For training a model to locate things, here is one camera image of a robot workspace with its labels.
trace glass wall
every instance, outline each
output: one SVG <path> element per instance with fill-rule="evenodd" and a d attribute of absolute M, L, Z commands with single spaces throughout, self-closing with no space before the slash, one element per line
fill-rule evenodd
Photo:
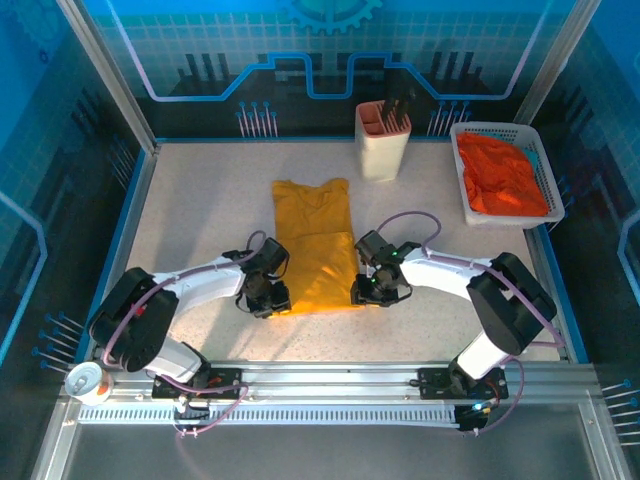
<path fill-rule="evenodd" d="M 589 359 L 603 385 L 630 378 L 635 388 L 640 384 L 638 18 L 638 2 L 603 0 L 534 124 L 563 192 L 567 216 L 550 228 L 550 237 Z M 640 466 L 638 447 L 627 452 Z"/>
<path fill-rule="evenodd" d="M 140 148 L 55 2 L 0 2 L 0 59 L 0 471 L 20 479 L 76 353 L 53 321 L 86 320 Z"/>
<path fill-rule="evenodd" d="M 511 121 L 573 0 L 87 0 L 159 137 L 352 135 L 413 89 L 413 132 Z"/>

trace robotic arm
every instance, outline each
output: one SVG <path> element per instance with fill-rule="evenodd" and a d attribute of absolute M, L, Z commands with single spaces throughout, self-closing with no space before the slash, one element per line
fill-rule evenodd
<path fill-rule="evenodd" d="M 466 397 L 495 367 L 516 356 L 543 326 L 518 298 L 506 296 L 506 287 L 486 267 L 502 273 L 547 319 L 556 314 L 549 295 L 522 262 L 510 253 L 497 258 L 468 259 L 427 250 L 407 242 L 400 248 L 371 231 L 356 243 L 369 275 L 357 275 L 352 302 L 388 307 L 411 296 L 413 287 L 432 287 L 472 302 L 484 331 L 450 364 L 450 390 Z M 400 296 L 399 287 L 408 289 Z"/>
<path fill-rule="evenodd" d="M 149 274 L 133 268 L 125 272 L 93 315 L 89 333 L 99 346 L 106 347 L 131 307 L 152 288 L 168 281 L 135 312 L 110 355 L 128 372 L 144 368 L 180 383 L 191 381 L 198 386 L 205 382 L 206 386 L 206 359 L 187 344 L 167 337 L 173 319 L 215 298 L 232 296 L 237 297 L 238 307 L 246 297 L 248 312 L 258 318 L 290 309 L 287 287 L 273 276 L 288 260 L 284 247 L 267 238 L 255 254 L 234 250 L 180 272 Z"/>

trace speckled white tabletop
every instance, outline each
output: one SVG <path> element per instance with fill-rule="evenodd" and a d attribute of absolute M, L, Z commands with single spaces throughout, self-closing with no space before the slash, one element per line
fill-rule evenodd
<path fill-rule="evenodd" d="M 469 257 L 518 255 L 531 270 L 521 230 L 487 230 L 464 223 L 451 145 L 410 142 L 398 177 L 365 182 L 349 142 L 165 144 L 151 181 L 129 267 L 181 270 L 242 249 L 263 229 L 275 236 L 271 182 L 321 185 L 350 182 L 355 238 L 403 210 L 428 210 L 443 231 L 432 248 Z M 421 241 L 433 225 L 419 217 L 385 228 L 399 245 Z M 451 360 L 480 332 L 470 302 L 420 288 L 392 308 L 341 314 L 255 319 L 231 298 L 218 299 L 174 320 L 170 334 L 211 360 L 430 361 Z M 543 332 L 541 340 L 550 337 Z M 527 360 L 557 360 L 555 350 L 532 348 Z"/>

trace white basket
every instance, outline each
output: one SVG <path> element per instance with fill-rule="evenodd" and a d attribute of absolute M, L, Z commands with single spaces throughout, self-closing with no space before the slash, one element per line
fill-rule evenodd
<path fill-rule="evenodd" d="M 489 133 L 516 147 L 526 148 L 536 152 L 538 154 L 538 167 L 535 171 L 536 183 L 549 206 L 549 213 L 544 217 L 509 217 L 487 215 L 471 210 L 467 190 L 464 186 L 464 163 L 458 151 L 457 136 L 463 132 L 477 134 Z M 516 125 L 515 123 L 461 122 L 455 123 L 451 127 L 451 141 L 453 142 L 453 155 L 456 159 L 456 170 L 458 171 L 464 216 L 468 225 L 533 228 L 545 222 L 559 222 L 564 218 L 562 198 L 560 197 L 558 186 L 553 178 L 553 172 L 551 171 L 547 154 L 544 151 L 542 140 L 540 140 L 540 135 L 538 135 L 535 129 L 528 125 Z"/>

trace vent grille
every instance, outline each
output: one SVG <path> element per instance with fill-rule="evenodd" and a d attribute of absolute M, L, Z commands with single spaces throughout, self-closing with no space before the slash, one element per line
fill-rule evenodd
<path fill-rule="evenodd" d="M 209 423 L 227 406 L 210 407 L 211 418 L 180 423 Z M 113 404 L 83 406 L 78 417 L 85 424 L 171 424 L 172 405 Z M 241 405 L 224 423 L 236 425 L 421 425 L 456 427 L 452 405 L 333 406 Z"/>

